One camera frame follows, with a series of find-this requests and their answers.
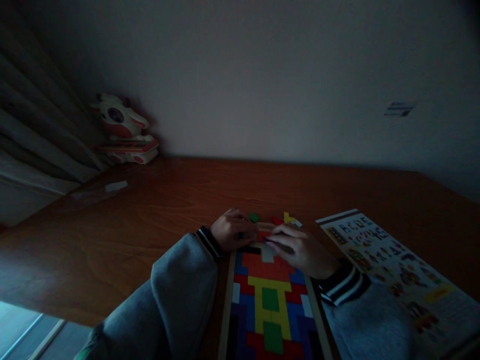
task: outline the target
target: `blue puzzle piece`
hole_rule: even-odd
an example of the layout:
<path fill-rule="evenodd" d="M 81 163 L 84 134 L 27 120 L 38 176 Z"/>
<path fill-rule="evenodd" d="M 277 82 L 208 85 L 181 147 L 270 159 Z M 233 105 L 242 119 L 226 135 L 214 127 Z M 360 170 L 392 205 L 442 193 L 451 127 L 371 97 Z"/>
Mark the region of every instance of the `blue puzzle piece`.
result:
<path fill-rule="evenodd" d="M 247 306 L 232 303 L 231 314 L 238 316 L 238 333 L 236 338 L 237 349 L 247 345 Z"/>
<path fill-rule="evenodd" d="M 254 333 L 255 332 L 255 296 L 245 295 L 241 293 L 240 304 L 246 306 L 246 330 L 249 333 Z"/>
<path fill-rule="evenodd" d="M 249 269 L 242 266 L 243 252 L 237 251 L 235 257 L 235 274 L 249 275 Z"/>
<path fill-rule="evenodd" d="M 302 304 L 287 302 L 286 310 L 288 311 L 288 322 L 290 323 L 291 340 L 299 343 L 301 339 L 297 317 L 305 316 L 304 307 Z"/>
<path fill-rule="evenodd" d="M 310 342 L 310 331 L 317 332 L 317 325 L 315 320 L 311 317 L 303 315 L 297 316 L 297 325 L 300 332 L 300 342 L 303 349 L 303 356 L 305 360 L 314 360 L 314 353 L 312 351 L 312 344 Z"/>
<path fill-rule="evenodd" d="M 302 284 L 305 285 L 304 273 L 298 269 L 295 269 L 294 274 L 290 274 L 290 282 L 292 284 Z"/>

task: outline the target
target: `pink toy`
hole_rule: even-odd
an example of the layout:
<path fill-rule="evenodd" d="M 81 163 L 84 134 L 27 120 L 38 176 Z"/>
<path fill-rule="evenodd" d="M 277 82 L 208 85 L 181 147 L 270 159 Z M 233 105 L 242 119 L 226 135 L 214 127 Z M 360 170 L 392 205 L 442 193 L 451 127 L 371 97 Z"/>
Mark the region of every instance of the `pink toy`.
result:
<path fill-rule="evenodd" d="M 99 104 L 90 106 L 101 113 L 101 121 L 111 134 L 110 141 L 96 150 L 106 153 L 116 163 L 147 164 L 158 155 L 159 141 L 151 135 L 142 135 L 149 122 L 130 107 L 130 100 L 122 101 L 115 95 L 97 94 Z"/>

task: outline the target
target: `wooden puzzle board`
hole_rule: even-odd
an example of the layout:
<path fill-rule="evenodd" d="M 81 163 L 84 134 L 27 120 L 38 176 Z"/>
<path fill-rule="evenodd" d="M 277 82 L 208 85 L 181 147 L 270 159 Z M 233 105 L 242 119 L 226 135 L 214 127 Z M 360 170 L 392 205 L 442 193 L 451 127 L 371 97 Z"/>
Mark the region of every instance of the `wooden puzzle board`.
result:
<path fill-rule="evenodd" d="M 218 359 L 331 359 L 310 277 L 263 243 L 232 252 Z"/>

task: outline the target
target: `wooden table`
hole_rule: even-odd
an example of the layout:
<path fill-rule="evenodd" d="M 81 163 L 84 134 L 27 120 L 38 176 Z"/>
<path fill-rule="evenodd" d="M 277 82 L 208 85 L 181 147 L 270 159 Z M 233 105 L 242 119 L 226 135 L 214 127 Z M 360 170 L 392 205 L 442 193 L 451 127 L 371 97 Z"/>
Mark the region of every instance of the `wooden table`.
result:
<path fill-rule="evenodd" d="M 103 199 L 105 184 L 129 186 Z M 0 300 L 101 322 L 185 233 L 229 207 L 287 211 L 337 256 L 315 220 L 357 208 L 480 301 L 480 207 L 418 172 L 208 159 L 120 165 L 0 236 Z M 217 356 L 228 256 L 202 354 Z"/>

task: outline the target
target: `gray sleeve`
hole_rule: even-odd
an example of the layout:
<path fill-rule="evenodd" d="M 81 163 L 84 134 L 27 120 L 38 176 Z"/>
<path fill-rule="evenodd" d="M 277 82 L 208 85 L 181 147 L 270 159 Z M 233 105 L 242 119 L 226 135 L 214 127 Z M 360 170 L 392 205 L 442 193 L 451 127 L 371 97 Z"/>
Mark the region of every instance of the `gray sleeve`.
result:
<path fill-rule="evenodd" d="M 319 286 L 343 360 L 423 359 L 408 313 L 385 285 L 372 283 L 345 260 Z"/>
<path fill-rule="evenodd" d="M 76 359 L 194 359 L 217 276 L 209 251 L 185 235 L 153 264 L 150 279 L 93 329 Z"/>
<path fill-rule="evenodd" d="M 323 308 L 343 360 L 423 359 L 412 321 L 386 286 Z"/>

